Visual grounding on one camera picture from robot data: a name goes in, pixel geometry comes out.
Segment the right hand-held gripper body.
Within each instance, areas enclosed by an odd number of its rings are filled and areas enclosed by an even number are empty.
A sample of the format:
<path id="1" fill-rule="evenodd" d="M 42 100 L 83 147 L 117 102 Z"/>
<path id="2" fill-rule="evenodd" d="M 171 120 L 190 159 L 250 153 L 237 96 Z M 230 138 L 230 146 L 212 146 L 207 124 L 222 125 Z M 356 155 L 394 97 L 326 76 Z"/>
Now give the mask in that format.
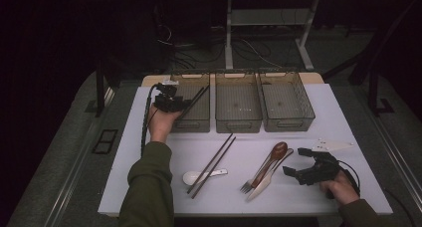
<path id="1" fill-rule="evenodd" d="M 331 153 L 351 147 L 353 147 L 351 142 L 320 138 L 314 147 L 309 148 L 314 152 L 312 158 L 315 160 L 315 164 L 312 167 L 298 171 L 299 184 L 313 185 L 314 183 L 326 180 L 334 180 L 340 171 L 343 171 L 347 177 L 350 177 L 350 172 L 341 167 L 339 160 Z"/>

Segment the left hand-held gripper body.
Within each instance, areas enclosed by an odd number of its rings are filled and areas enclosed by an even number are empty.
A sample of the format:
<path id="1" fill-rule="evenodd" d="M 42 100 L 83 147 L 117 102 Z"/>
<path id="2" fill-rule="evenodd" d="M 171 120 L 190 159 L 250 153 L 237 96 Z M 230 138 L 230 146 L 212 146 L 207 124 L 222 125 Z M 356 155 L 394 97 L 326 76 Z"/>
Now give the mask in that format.
<path id="1" fill-rule="evenodd" d="M 176 95 L 177 88 L 170 85 L 158 83 L 155 87 L 159 90 L 159 94 L 155 97 L 154 105 L 165 113 L 180 112 L 181 107 L 186 106 L 182 103 L 183 97 Z"/>

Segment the brown wooden spoon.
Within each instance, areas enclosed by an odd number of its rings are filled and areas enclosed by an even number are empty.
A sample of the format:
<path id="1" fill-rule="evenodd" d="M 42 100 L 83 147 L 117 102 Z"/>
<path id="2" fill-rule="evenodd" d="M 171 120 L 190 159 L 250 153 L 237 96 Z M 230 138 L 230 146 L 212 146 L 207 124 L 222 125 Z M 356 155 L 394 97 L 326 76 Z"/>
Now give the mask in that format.
<path id="1" fill-rule="evenodd" d="M 265 177 L 265 174 L 268 172 L 270 167 L 285 156 L 285 154 L 287 153 L 287 150 L 288 150 L 288 145 L 283 141 L 277 143 L 273 147 L 269 155 L 269 158 L 265 161 L 263 167 L 258 172 L 258 175 L 255 177 L 255 179 L 253 180 L 251 184 L 253 188 L 256 188 L 259 185 L 259 183 L 263 180 L 263 178 Z"/>

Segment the metal table knife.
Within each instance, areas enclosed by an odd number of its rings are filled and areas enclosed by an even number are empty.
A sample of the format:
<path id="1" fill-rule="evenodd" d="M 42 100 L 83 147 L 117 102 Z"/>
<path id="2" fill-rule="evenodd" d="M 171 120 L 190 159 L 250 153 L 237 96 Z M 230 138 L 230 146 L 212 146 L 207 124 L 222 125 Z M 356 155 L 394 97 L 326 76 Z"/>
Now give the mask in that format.
<path id="1" fill-rule="evenodd" d="M 271 183 L 271 179 L 273 174 L 275 173 L 275 171 L 277 170 L 277 168 L 280 166 L 280 164 L 287 158 L 289 157 L 292 153 L 294 152 L 294 150 L 292 148 L 289 148 L 287 150 L 287 153 L 285 154 L 285 156 L 279 160 L 276 165 L 274 167 L 272 167 L 268 173 L 265 175 L 265 177 L 263 178 L 263 180 L 260 182 L 260 184 L 253 190 L 253 192 L 248 196 L 247 201 L 252 201 L 255 197 L 257 197 L 258 195 L 260 195 L 267 187 L 268 185 Z"/>

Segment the metal fork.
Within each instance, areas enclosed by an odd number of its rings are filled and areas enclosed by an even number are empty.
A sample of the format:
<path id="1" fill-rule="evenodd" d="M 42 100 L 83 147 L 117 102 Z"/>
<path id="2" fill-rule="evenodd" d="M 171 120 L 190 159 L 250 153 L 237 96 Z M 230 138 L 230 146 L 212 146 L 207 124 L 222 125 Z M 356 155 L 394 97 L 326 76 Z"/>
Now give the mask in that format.
<path id="1" fill-rule="evenodd" d="M 246 181 L 245 184 L 241 187 L 241 191 L 243 193 L 248 193 L 251 189 L 256 188 L 264 177 L 264 174 L 268 171 L 270 165 L 275 160 L 276 156 L 273 153 L 269 154 L 255 176 L 252 179 Z"/>

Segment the grey plastic bin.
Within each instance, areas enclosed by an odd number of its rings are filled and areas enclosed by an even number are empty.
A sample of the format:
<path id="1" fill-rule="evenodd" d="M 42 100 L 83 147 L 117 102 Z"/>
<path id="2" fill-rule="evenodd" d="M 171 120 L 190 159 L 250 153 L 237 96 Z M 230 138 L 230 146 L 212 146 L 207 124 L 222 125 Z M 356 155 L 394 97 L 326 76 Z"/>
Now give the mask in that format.
<path id="1" fill-rule="evenodd" d="M 219 133 L 257 133 L 262 112 L 256 75 L 217 73 L 215 77 L 215 119 Z"/>

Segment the white ceramic spoon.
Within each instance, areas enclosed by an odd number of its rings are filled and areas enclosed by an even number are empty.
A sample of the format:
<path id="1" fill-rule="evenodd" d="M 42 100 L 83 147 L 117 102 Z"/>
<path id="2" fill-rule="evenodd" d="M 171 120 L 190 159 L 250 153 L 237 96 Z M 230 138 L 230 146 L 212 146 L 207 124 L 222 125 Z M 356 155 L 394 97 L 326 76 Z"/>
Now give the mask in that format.
<path id="1" fill-rule="evenodd" d="M 224 175 L 227 173 L 228 173 L 228 170 L 225 168 L 222 168 L 222 169 L 212 171 L 211 176 Z M 192 186 L 194 183 L 202 182 L 207 177 L 207 175 L 208 175 L 207 172 L 205 172 L 202 176 L 200 176 L 200 172 L 198 171 L 188 171 L 183 174 L 182 179 L 186 185 Z"/>

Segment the person's left hand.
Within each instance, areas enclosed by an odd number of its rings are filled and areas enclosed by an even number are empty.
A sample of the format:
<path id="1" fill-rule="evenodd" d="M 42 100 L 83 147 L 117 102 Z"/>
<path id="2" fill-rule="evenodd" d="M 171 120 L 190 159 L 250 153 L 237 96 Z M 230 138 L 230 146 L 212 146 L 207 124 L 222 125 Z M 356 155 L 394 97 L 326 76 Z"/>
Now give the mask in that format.
<path id="1" fill-rule="evenodd" d="M 148 129 L 151 141 L 166 143 L 172 130 L 174 121 L 181 116 L 181 112 L 166 113 L 155 106 L 151 106 L 148 115 Z"/>

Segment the person's right hand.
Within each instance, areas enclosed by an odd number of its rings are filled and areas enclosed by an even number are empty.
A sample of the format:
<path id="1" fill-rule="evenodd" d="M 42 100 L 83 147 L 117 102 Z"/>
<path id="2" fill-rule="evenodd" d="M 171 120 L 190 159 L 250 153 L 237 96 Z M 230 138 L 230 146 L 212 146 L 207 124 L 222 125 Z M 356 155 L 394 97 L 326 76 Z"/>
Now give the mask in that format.
<path id="1" fill-rule="evenodd" d="M 319 188 L 324 193 L 330 191 L 340 206 L 352 203 L 359 199 L 359 195 L 356 193 L 351 182 L 342 171 L 336 175 L 334 180 L 321 182 L 319 184 Z"/>

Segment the white table cover sheet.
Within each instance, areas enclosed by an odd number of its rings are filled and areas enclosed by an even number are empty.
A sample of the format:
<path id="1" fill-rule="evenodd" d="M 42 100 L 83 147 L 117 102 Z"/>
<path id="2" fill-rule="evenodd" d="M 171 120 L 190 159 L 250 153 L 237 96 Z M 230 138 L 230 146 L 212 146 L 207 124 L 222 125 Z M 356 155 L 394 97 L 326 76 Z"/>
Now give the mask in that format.
<path id="1" fill-rule="evenodd" d="M 360 179 L 360 193 L 376 213 L 392 212 L 381 187 L 366 161 L 340 106 L 328 84 L 306 86 L 316 119 L 305 132 L 238 133 L 220 168 L 228 173 L 209 178 L 194 198 L 182 181 L 187 171 L 200 171 L 224 141 L 226 133 L 173 133 L 167 144 L 172 149 L 171 182 L 174 212 L 178 216 L 322 216 L 337 212 L 336 203 L 325 197 L 316 184 L 300 185 L 278 168 L 270 185 L 250 200 L 240 188 L 252 178 L 273 146 L 284 141 L 288 147 L 313 148 L 320 141 L 349 145 L 332 155 L 351 165 Z"/>

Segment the black metal stand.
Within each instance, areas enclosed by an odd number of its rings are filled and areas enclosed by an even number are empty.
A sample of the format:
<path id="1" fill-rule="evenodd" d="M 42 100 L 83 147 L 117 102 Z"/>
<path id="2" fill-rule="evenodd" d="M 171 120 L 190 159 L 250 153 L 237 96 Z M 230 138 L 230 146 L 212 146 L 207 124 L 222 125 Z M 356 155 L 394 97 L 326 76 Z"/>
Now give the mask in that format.
<path id="1" fill-rule="evenodd" d="M 96 93 L 96 117 L 100 117 L 114 94 L 111 71 L 101 60 L 96 62 Z"/>
<path id="2" fill-rule="evenodd" d="M 321 76 L 326 81 L 352 65 L 348 81 L 359 86 L 369 77 L 367 103 L 376 116 L 393 112 L 390 103 L 377 96 L 379 76 L 384 76 L 422 119 L 422 0 L 409 2 L 360 53 Z"/>

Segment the white metal stand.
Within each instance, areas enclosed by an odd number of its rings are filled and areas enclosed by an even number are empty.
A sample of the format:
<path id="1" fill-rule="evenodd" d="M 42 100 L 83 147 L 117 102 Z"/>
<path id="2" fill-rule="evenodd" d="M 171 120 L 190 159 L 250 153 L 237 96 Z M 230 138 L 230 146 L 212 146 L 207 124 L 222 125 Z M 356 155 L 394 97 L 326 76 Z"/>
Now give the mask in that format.
<path id="1" fill-rule="evenodd" d="M 233 0 L 227 0 L 225 67 L 234 68 L 232 28 L 241 26 L 303 26 L 295 44 L 307 71 L 315 69 L 306 47 L 319 0 L 313 0 L 309 8 L 234 9 Z"/>

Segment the metal floor rail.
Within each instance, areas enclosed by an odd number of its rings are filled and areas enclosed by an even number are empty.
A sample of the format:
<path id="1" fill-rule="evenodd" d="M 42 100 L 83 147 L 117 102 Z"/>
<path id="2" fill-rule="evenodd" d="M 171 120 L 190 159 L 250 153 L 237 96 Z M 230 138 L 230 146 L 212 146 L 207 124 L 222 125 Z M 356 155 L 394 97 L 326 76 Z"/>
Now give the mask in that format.
<path id="1" fill-rule="evenodd" d="M 359 137 L 382 186 L 402 186 L 422 209 L 422 123 L 407 109 L 376 115 L 362 104 L 368 131 Z"/>
<path id="2" fill-rule="evenodd" d="M 73 100 L 48 152 L 43 159 L 47 165 L 50 184 L 57 189 L 48 206 L 43 227 L 58 227 L 78 184 L 87 154 L 99 132 L 101 113 L 113 97 L 106 88 L 98 95 L 96 89 L 80 89 Z"/>

